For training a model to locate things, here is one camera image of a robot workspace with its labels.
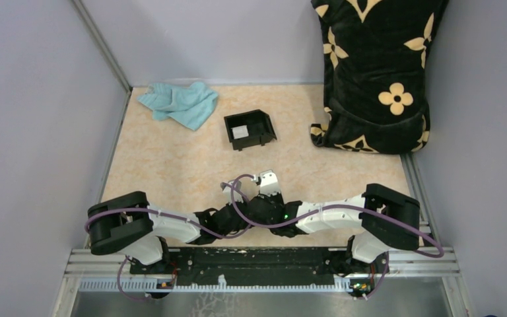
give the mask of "cushion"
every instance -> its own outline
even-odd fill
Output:
[[[317,147],[402,154],[430,131],[424,70],[448,0],[312,0],[323,38]]]

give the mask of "table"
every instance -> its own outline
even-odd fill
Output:
[[[219,100],[213,115],[197,131],[174,120],[153,121],[151,111],[137,101],[146,88],[135,88],[123,121],[103,200],[141,190],[162,208],[193,213],[220,209],[226,198],[220,182],[238,175],[272,169],[286,201],[323,202],[362,193],[379,183],[409,194],[399,156],[322,149],[310,141],[310,124],[325,123],[322,85],[213,87]],[[223,117],[260,109],[271,116],[277,140],[264,147],[233,151]],[[253,197],[256,187],[245,181]],[[254,228],[237,239],[211,246],[346,246],[360,232],[353,229],[319,231],[285,238]],[[169,246],[183,242],[167,239]]]

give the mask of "yellow flower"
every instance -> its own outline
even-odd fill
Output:
[[[335,43],[335,35],[333,35],[331,28],[329,28],[329,32],[327,33],[327,40],[329,40],[329,43],[323,45],[323,53],[329,54],[333,69],[335,69],[337,64],[339,64],[337,58],[346,58],[349,55]]]
[[[424,46],[424,41],[427,41],[430,43],[432,41],[432,38],[430,35],[432,34],[432,25],[434,24],[434,13],[430,15],[430,18],[428,18],[428,22],[426,23],[426,26],[424,26],[424,32],[422,34],[422,38],[413,38],[412,40],[409,40],[405,42],[405,46],[412,49],[413,51],[421,51],[421,66],[424,68],[424,63],[426,60],[426,46]]]
[[[389,110],[395,116],[399,116],[403,113],[406,106],[410,106],[413,103],[413,96],[404,92],[405,87],[401,83],[393,83],[389,86],[389,92],[384,91],[378,95],[378,100],[389,106]]]

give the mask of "blue towel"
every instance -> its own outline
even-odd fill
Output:
[[[137,100],[152,110],[152,118],[162,121],[172,118],[196,131],[215,111],[219,94],[204,83],[189,88],[155,83]]]

